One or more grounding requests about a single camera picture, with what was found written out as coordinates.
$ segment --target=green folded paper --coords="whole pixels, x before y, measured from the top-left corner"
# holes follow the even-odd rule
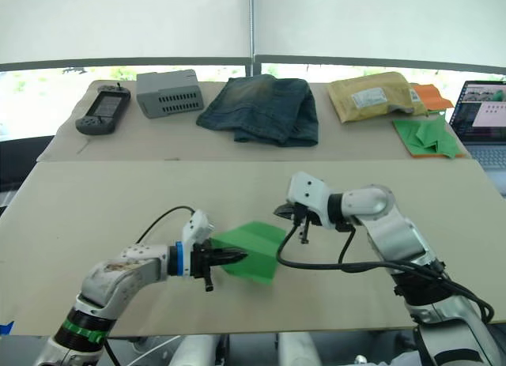
[[[211,242],[213,247],[240,247],[247,252],[242,261],[222,266],[227,273],[269,284],[278,266],[276,251],[284,238],[285,230],[252,221],[218,234]]]
[[[430,120],[394,120],[395,129],[413,157],[462,153],[455,138],[446,131],[444,117]]]

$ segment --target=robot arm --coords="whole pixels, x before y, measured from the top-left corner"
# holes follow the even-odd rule
[[[346,225],[364,226],[383,262],[422,266],[437,276],[428,280],[401,266],[387,268],[396,294],[404,297],[410,316],[418,324],[415,335],[421,356],[429,364],[458,361],[502,365],[504,359],[493,337],[463,296],[472,292],[462,287],[462,293],[455,293],[455,289],[447,288],[451,280],[444,272],[444,263],[416,225],[399,212],[388,188],[371,185],[336,194],[323,181],[298,172],[291,179],[287,200],[293,207],[296,226],[303,220],[337,230]]]
[[[96,365],[109,332],[137,292],[169,275],[203,277],[206,291],[212,291],[210,267],[239,262],[246,256],[236,248],[212,249],[208,240],[212,230],[207,216],[197,210],[175,246],[135,244],[93,267],[35,366]]]

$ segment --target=laptop screen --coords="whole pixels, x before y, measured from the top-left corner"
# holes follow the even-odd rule
[[[450,125],[461,141],[506,142],[506,81],[466,81]]]

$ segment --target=gray box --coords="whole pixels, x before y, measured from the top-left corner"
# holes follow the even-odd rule
[[[194,70],[137,75],[137,102],[148,119],[204,108]]]

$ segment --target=blue ring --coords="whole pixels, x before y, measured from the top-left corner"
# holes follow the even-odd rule
[[[183,275],[183,244],[181,241],[176,242],[177,250],[177,274]]]

